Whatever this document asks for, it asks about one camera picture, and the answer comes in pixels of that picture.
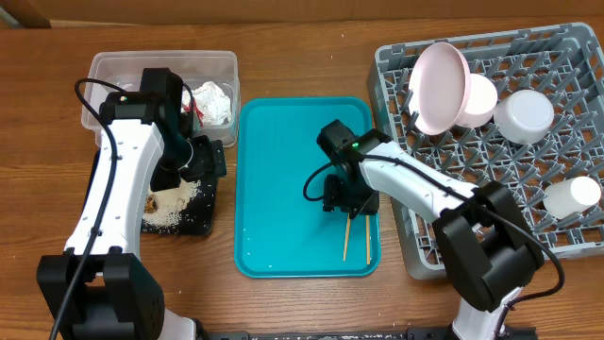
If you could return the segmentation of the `wooden chopstick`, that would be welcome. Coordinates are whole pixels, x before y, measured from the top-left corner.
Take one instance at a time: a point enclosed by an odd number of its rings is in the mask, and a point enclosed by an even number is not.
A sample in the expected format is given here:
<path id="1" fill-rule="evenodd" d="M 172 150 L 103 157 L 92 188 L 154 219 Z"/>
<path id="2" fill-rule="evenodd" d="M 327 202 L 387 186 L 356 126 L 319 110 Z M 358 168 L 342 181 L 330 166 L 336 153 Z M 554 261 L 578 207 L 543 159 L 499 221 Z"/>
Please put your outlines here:
<path id="1" fill-rule="evenodd" d="M 349 246 L 349 237 L 351 231 L 352 220 L 349 214 L 346 215 L 346 225 L 345 225 L 345 233 L 344 233 L 344 251 L 343 251 L 343 261 L 345 262 L 348 254 L 348 246 Z"/>
<path id="2" fill-rule="evenodd" d="M 366 236 L 366 264 L 371 263 L 371 215 L 365 215 L 365 236 Z"/>

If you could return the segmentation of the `white paper napkin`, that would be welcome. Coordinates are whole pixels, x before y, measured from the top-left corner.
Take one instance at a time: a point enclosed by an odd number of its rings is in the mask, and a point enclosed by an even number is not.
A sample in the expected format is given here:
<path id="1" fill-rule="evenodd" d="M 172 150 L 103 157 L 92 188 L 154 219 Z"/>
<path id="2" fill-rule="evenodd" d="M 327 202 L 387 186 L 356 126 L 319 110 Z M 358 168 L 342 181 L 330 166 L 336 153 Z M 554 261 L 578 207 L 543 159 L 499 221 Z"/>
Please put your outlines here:
<path id="1" fill-rule="evenodd" d="M 182 92 L 182 104 L 190 104 L 192 108 L 191 97 L 194 105 L 203 113 L 202 127 L 221 126 L 231 122 L 231 99 L 216 83 L 207 81 L 191 91 L 185 88 Z"/>

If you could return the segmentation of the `red snack wrapper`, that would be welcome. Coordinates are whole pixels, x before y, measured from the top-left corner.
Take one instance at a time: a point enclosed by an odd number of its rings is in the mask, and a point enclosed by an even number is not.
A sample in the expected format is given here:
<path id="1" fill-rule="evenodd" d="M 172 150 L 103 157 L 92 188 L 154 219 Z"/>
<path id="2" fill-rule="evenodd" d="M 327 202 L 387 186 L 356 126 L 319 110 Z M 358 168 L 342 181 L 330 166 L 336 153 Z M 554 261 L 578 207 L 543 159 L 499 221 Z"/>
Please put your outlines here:
<path id="1" fill-rule="evenodd" d="M 182 104 L 182 110 L 185 113 L 189 113 L 191 111 L 190 104 L 183 103 Z M 193 112 L 194 112 L 194 115 L 193 115 L 194 124 L 193 125 L 195 127 L 197 127 L 197 128 L 201 128 L 203 126 L 203 123 L 202 123 L 202 120 L 201 120 L 201 118 L 203 116 L 203 113 L 196 106 L 193 106 Z"/>

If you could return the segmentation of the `brown food scrap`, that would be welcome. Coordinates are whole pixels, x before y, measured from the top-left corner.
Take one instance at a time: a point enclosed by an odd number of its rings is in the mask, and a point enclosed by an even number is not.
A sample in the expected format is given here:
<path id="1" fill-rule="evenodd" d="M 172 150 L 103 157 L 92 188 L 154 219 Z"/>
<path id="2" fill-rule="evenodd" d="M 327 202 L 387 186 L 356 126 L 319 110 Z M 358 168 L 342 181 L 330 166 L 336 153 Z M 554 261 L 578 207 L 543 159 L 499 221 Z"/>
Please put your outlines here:
<path id="1" fill-rule="evenodd" d="M 156 197 L 154 195 L 149 195 L 146 199 L 145 206 L 143 209 L 144 213 L 155 213 L 158 209 Z"/>

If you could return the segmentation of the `large pink plate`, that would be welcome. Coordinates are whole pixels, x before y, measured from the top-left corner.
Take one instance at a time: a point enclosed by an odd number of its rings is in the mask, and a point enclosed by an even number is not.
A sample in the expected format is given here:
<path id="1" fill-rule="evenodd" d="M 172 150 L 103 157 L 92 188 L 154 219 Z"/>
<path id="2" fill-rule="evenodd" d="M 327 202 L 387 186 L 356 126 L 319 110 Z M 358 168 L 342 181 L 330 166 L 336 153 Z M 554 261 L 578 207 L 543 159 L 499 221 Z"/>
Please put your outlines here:
<path id="1" fill-rule="evenodd" d="M 449 130 L 464 112 L 470 94 L 470 71 L 461 52 L 448 42 L 436 42 L 415 62 L 409 81 L 415 125 L 427 135 Z"/>

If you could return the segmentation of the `pink bowl with rice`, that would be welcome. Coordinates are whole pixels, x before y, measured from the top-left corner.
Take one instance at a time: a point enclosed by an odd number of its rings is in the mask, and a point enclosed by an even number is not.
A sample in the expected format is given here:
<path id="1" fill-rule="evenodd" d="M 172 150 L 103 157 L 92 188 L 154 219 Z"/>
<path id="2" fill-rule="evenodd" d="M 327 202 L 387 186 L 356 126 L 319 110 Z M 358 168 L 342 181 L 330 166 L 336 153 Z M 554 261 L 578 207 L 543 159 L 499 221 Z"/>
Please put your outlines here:
<path id="1" fill-rule="evenodd" d="M 497 98 L 496 87 L 489 78 L 471 74 L 467 105 L 456 125 L 463 128 L 478 128 L 487 124 L 493 117 Z"/>

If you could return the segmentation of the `grey-green bowl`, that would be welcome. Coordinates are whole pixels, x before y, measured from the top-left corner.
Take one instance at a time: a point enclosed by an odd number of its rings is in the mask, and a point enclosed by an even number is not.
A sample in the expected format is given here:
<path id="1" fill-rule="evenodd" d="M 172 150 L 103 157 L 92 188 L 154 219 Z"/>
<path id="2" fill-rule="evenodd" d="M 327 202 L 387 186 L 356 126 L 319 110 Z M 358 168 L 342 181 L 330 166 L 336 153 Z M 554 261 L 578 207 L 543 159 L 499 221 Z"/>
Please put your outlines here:
<path id="1" fill-rule="evenodd" d="M 494 111 L 498 132 L 520 145 L 532 145 L 544 139 L 553 119 L 553 105 L 544 94 L 533 90 L 513 93 L 497 104 Z"/>

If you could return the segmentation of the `white cup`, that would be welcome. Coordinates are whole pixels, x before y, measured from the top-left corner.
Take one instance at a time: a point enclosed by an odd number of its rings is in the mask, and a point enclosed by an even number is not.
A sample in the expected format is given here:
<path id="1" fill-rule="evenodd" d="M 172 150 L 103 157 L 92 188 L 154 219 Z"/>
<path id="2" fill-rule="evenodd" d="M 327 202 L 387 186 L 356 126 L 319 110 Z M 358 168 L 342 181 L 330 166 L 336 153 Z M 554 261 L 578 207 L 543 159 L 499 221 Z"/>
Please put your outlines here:
<path id="1" fill-rule="evenodd" d="M 545 209 L 556 219 L 582 213 L 600 200 L 602 190 L 592 178 L 577 177 L 564 180 L 545 189 Z"/>

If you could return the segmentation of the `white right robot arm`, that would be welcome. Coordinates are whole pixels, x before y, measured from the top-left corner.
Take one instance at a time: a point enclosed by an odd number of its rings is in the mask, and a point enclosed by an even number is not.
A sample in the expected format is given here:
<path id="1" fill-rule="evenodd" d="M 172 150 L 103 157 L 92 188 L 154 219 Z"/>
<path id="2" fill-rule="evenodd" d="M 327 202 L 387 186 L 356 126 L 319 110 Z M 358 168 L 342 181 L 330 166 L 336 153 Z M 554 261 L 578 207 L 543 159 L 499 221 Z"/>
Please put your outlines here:
<path id="1" fill-rule="evenodd" d="M 543 266 L 544 255 L 503 184 L 459 181 L 407 154 L 386 134 L 357 136 L 325 127 L 317 143 L 337 169 L 333 205 L 363 213 L 377 193 L 391 196 L 432 226 L 445 273 L 461 297 L 449 339 L 510 339 L 512 302 Z"/>

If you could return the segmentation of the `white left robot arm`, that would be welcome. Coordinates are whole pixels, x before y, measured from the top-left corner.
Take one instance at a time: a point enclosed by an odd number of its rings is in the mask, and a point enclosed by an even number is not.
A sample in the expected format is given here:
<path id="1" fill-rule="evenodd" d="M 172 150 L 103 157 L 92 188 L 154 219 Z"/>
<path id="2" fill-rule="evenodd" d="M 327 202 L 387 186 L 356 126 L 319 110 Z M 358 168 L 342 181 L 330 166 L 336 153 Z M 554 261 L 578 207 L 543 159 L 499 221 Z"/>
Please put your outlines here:
<path id="1" fill-rule="evenodd" d="M 180 91 L 111 92 L 91 111 L 102 144 L 83 211 L 63 252 L 37 268 L 50 338 L 202 338 L 199 321 L 168 310 L 140 259 L 148 191 L 214 186 L 227 172 L 221 142 L 181 134 L 180 111 Z"/>

